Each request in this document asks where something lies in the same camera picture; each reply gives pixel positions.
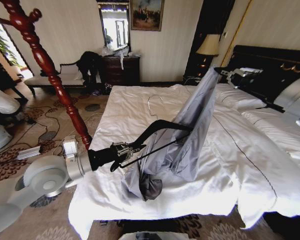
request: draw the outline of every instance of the dresser drawer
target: dresser drawer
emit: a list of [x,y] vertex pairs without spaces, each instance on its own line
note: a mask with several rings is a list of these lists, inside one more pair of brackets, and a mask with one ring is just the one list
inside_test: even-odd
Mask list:
[[138,86],[140,84],[140,58],[128,56],[123,58],[123,70],[120,57],[105,56],[100,69],[101,82],[110,85]]

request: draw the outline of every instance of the patterned carpet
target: patterned carpet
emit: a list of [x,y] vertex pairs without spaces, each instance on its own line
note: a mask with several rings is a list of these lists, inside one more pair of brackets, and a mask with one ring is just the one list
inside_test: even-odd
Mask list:
[[[14,136],[12,141],[0,150],[0,180],[20,176],[26,167],[38,158],[17,160],[18,152],[41,145],[42,155],[61,153],[57,147],[60,141],[74,130],[65,108],[55,94],[36,89],[33,98],[28,88],[20,83],[17,87],[28,99],[24,113],[35,120],[29,124],[22,122],[8,131]],[[104,111],[108,96],[82,95],[79,90],[69,91],[75,106],[85,120],[90,135],[95,130]],[[78,135],[79,151],[85,151]],[[70,187],[55,197],[42,196],[29,207],[10,227],[0,233],[0,240],[77,240],[77,233],[68,221],[68,207],[76,187]],[[136,231],[163,231],[187,233],[198,240],[281,240],[263,218],[252,228],[244,226],[238,210],[233,209],[229,216],[192,214],[175,219],[158,221],[95,221],[89,240],[117,240],[124,233]]]

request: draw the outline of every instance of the mirror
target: mirror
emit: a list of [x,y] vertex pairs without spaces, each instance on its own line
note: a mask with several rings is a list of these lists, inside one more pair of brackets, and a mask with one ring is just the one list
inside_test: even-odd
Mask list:
[[111,50],[119,50],[129,45],[129,1],[99,1],[104,44]]

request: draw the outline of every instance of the bedspread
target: bedspread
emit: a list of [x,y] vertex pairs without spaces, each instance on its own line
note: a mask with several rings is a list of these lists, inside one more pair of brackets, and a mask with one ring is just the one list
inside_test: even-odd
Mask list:
[[[114,86],[90,148],[133,142],[157,117],[171,121],[193,90],[182,85]],[[163,189],[155,200],[123,199],[121,179],[126,168],[110,172],[112,163],[108,163],[86,174],[68,212],[81,238],[88,238],[93,220],[228,215],[236,203],[246,227],[265,211],[289,217],[300,214],[300,169],[289,156],[237,111],[216,104],[213,116],[200,153],[198,177],[185,182],[170,171],[160,172],[156,178],[162,179]]]

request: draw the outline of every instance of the wooden bedpost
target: wooden bedpost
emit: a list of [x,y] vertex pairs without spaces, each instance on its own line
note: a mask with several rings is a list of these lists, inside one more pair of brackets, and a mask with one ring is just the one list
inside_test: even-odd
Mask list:
[[62,86],[61,79],[56,75],[54,62],[40,44],[40,39],[35,32],[34,22],[42,17],[39,9],[35,8],[29,16],[27,16],[20,5],[20,0],[0,0],[5,9],[10,15],[10,20],[0,18],[0,23],[9,24],[20,31],[23,39],[30,45],[35,61],[47,74],[50,84],[54,87],[56,95],[63,105],[66,107],[66,112],[70,116],[73,126],[80,134],[85,148],[88,149],[91,143],[91,136],[88,133],[87,126],[78,109],[72,103],[69,94]]

